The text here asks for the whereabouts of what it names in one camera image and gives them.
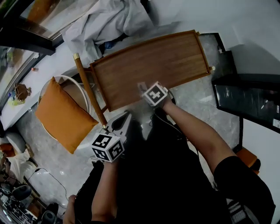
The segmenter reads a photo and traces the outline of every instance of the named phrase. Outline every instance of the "wooden board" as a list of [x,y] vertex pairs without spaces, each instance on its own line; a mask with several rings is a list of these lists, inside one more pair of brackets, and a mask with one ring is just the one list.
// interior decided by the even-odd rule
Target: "wooden board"
[[210,74],[194,30],[159,38],[120,50],[91,64],[109,111],[140,100],[137,83],[159,81],[166,88]]

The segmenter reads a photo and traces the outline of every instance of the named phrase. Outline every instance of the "marble floor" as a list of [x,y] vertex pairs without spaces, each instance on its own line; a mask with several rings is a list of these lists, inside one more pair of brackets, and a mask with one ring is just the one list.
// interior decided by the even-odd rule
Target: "marble floor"
[[[177,86],[172,88],[171,91],[179,107],[212,126],[233,148],[239,141],[239,117],[216,108],[211,85],[211,79],[224,75],[225,71],[232,70],[231,63],[227,61],[226,57],[223,57],[223,54],[219,54],[218,43],[214,35],[201,35],[199,38],[209,65],[215,66],[216,70],[209,76]],[[76,150],[74,155],[68,153],[62,145],[46,133],[34,115],[36,108],[37,106],[34,106],[22,116],[16,123],[16,127],[33,149],[35,154],[33,158],[38,167],[45,168],[54,175],[65,186],[67,193],[45,170],[35,173],[29,181],[41,195],[43,202],[60,204],[59,214],[62,214],[64,212],[63,207],[67,205],[66,197],[77,194],[93,169],[89,157],[94,154],[90,148]],[[146,137],[151,128],[149,126],[152,114],[151,108],[144,101],[139,101],[111,113],[106,112],[105,116],[108,120],[125,109],[134,112],[135,117],[142,123],[143,135]],[[100,128],[101,125],[98,124],[94,127],[94,131],[98,131]],[[200,161],[207,177],[212,181],[213,176],[202,156],[200,156]],[[32,173],[33,171],[28,171],[25,176],[29,178]]]

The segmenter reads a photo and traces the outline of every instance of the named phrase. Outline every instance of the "orange cushion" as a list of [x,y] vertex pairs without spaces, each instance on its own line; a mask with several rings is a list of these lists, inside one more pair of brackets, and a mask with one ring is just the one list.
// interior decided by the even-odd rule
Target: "orange cushion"
[[61,88],[54,77],[35,115],[48,132],[72,154],[92,128],[98,124]]

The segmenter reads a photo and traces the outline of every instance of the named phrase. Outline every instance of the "wooden pole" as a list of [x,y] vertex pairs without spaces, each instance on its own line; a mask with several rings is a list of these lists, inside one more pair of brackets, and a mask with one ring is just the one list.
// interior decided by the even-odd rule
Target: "wooden pole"
[[103,125],[103,127],[105,127],[106,124],[107,124],[106,118],[104,117],[104,114],[102,113],[102,111],[100,109],[100,106],[99,106],[99,104],[96,100],[96,97],[95,97],[95,95],[94,95],[93,91],[91,90],[91,87],[88,83],[88,79],[87,79],[86,73],[84,71],[83,64],[80,60],[80,56],[79,56],[78,53],[75,53],[73,56],[74,56],[74,60],[75,60],[78,72],[80,74],[80,78],[81,78],[81,80],[84,84],[84,89],[86,90],[86,92],[89,96],[89,99],[91,100],[91,104],[94,107],[95,112],[96,112],[101,124]]

